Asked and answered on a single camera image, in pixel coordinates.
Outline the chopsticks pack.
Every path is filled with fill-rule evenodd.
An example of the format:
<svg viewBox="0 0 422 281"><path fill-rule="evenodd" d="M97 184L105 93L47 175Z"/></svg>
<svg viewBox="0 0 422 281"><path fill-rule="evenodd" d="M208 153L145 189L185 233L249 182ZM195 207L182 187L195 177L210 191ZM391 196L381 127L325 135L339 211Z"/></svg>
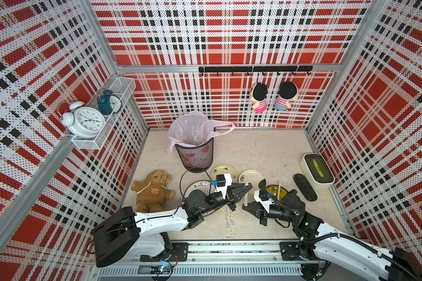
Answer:
<svg viewBox="0 0 422 281"><path fill-rule="evenodd" d="M244 202L243 202L243 206L247 206L248 204L248 196L249 196L249 191L250 189L246 192L245 196L244 196Z"/></svg>
<svg viewBox="0 0 422 281"><path fill-rule="evenodd" d="M230 240L235 236L234 215L230 207L226 209L226 240Z"/></svg>

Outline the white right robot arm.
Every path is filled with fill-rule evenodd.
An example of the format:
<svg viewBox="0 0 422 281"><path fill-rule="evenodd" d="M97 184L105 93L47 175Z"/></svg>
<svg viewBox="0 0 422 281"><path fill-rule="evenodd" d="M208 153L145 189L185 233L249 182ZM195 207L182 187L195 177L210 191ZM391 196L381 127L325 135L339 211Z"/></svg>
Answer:
<svg viewBox="0 0 422 281"><path fill-rule="evenodd" d="M390 251L364 242L332 227L308 213L295 190L282 200L264 190L256 191L254 202L244 211L266 226L269 219L289 222L297 236L297 248L305 259L334 263L368 281L422 281L422 271L401 248Z"/></svg>

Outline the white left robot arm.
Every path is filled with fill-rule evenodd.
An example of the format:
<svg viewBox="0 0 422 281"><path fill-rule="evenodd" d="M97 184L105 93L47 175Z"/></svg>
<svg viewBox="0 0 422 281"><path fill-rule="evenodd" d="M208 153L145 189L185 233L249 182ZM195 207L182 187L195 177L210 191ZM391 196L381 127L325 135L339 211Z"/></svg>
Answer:
<svg viewBox="0 0 422 281"><path fill-rule="evenodd" d="M110 266L129 252L157 259L170 257L173 246L169 232L195 228L204 221L204 213L224 206L234 211L252 188L250 183L232 184L226 195L194 190L181 206L157 213L134 212L131 206L120 209L91 232L96 267Z"/></svg>

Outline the bare wooden chopsticks pair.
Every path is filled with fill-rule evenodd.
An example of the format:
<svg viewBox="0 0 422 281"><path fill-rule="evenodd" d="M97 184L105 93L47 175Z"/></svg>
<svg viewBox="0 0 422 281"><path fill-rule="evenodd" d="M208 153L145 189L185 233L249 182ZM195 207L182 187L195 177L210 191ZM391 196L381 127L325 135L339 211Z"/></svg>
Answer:
<svg viewBox="0 0 422 281"><path fill-rule="evenodd" d="M277 193L276 193L276 195L277 195L277 199L280 200L280 197L281 197L281 180L278 180Z"/></svg>

